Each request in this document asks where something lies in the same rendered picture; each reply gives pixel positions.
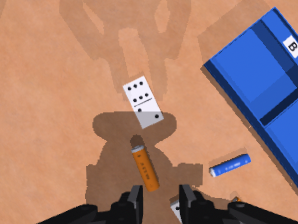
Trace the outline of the blue three-compartment bin rack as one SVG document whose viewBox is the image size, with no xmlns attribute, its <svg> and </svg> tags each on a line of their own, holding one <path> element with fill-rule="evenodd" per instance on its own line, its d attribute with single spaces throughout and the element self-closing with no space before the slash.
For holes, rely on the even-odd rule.
<svg viewBox="0 0 298 224">
<path fill-rule="evenodd" d="M 292 26 L 273 7 L 203 65 L 298 188 L 298 34 Z"/>
</svg>

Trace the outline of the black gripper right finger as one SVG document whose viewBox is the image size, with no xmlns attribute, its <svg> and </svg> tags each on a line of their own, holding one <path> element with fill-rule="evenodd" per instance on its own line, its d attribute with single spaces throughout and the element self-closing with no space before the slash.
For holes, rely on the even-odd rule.
<svg viewBox="0 0 298 224">
<path fill-rule="evenodd" d="M 212 201 L 204 199 L 201 192 L 192 191 L 189 184 L 179 184 L 179 211 L 182 224 L 298 224 L 242 201 L 228 203 L 227 210 L 215 209 Z"/>
</svg>

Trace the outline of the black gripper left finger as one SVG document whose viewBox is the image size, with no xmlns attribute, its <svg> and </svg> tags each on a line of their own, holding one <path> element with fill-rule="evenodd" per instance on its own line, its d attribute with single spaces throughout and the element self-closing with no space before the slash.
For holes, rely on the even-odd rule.
<svg viewBox="0 0 298 224">
<path fill-rule="evenodd" d="M 108 212 L 98 212 L 96 205 L 83 204 L 37 224 L 142 224 L 142 220 L 143 185 L 133 185 L 131 192 L 124 192 Z"/>
</svg>

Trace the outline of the blue battery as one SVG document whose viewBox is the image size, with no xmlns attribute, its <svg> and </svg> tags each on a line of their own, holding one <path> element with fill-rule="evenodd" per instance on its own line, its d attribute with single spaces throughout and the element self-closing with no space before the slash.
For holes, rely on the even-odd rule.
<svg viewBox="0 0 298 224">
<path fill-rule="evenodd" d="M 220 165 L 217 165 L 213 168 L 210 168 L 210 173 L 213 175 L 213 177 L 222 175 L 226 172 L 229 172 L 231 170 L 234 170 L 236 168 L 239 168 L 243 165 L 246 165 L 251 162 L 250 156 L 246 153 L 244 155 L 241 155 L 237 158 L 234 158 L 232 160 L 229 160 L 227 162 L 224 162 Z"/>
</svg>

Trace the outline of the white domino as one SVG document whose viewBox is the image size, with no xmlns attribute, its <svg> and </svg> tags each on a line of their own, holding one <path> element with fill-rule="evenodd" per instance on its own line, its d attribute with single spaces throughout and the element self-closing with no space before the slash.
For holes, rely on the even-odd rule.
<svg viewBox="0 0 298 224">
<path fill-rule="evenodd" d="M 164 119 L 145 77 L 123 86 L 142 129 Z"/>
<path fill-rule="evenodd" d="M 170 207 L 182 224 L 181 217 L 180 217 L 180 211 L 179 211 L 179 199 L 177 201 L 171 203 Z"/>
</svg>

